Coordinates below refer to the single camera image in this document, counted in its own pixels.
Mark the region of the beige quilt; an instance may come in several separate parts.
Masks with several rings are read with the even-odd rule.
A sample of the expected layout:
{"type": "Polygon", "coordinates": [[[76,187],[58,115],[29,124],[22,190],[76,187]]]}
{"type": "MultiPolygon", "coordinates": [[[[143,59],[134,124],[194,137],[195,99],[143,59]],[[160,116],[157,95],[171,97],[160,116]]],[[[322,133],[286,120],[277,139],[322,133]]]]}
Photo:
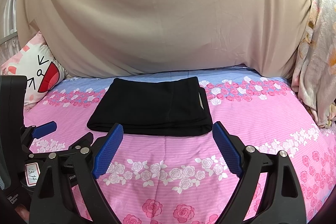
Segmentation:
{"type": "Polygon", "coordinates": [[[72,76],[244,64],[289,77],[310,0],[17,0],[21,44],[41,32],[72,76]]]}

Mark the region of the floral cream blanket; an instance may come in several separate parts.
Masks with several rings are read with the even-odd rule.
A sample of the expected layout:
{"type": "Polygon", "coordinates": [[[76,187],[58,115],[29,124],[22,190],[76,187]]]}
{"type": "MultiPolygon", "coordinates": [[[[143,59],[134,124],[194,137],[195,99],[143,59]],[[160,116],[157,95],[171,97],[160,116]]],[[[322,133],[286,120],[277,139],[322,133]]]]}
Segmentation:
{"type": "Polygon", "coordinates": [[[335,0],[311,0],[292,90],[319,127],[335,122],[335,0]]]}

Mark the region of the striped grey curtain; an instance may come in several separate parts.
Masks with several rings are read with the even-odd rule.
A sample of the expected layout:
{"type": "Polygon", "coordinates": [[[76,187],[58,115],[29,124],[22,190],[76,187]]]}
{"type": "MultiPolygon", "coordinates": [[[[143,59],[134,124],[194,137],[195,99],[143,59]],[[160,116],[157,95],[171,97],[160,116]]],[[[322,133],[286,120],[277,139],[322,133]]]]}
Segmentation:
{"type": "Polygon", "coordinates": [[[3,64],[21,49],[18,41],[16,11],[16,0],[1,0],[1,64],[3,64]]]}

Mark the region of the black pants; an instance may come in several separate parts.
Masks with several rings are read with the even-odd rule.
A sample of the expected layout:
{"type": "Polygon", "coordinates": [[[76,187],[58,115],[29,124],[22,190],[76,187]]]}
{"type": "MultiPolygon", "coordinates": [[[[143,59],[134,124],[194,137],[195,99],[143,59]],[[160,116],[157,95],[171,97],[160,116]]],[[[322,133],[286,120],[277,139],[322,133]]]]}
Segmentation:
{"type": "Polygon", "coordinates": [[[213,128],[197,77],[160,83],[114,79],[87,127],[108,132],[116,123],[125,134],[151,136],[201,136],[213,128]]]}

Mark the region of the pink rose bed sheet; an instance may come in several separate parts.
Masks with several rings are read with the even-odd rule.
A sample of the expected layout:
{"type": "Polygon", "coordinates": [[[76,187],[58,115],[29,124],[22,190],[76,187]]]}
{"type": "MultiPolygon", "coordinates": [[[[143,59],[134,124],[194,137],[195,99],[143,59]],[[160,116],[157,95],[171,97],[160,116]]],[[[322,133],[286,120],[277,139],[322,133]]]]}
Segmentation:
{"type": "MultiPolygon", "coordinates": [[[[213,121],[263,153],[285,151],[297,173],[308,219],[335,186],[335,128],[319,128],[287,80],[261,77],[246,67],[133,76],[163,82],[197,77],[213,121]]],[[[67,149],[87,133],[87,121],[111,79],[73,78],[25,113],[25,124],[55,121],[55,132],[31,151],[67,149]]],[[[214,223],[238,178],[211,134],[193,138],[125,135],[98,184],[122,223],[214,223]]]]}

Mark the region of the white cat face pillow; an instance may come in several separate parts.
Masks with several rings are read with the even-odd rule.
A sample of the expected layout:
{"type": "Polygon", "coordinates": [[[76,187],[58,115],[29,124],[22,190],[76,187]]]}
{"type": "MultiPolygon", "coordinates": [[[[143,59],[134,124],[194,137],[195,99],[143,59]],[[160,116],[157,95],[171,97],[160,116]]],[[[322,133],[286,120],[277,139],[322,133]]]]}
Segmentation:
{"type": "Polygon", "coordinates": [[[48,91],[67,76],[66,70],[55,59],[41,32],[4,62],[1,72],[3,75],[27,77],[25,109],[35,106],[48,91]]]}

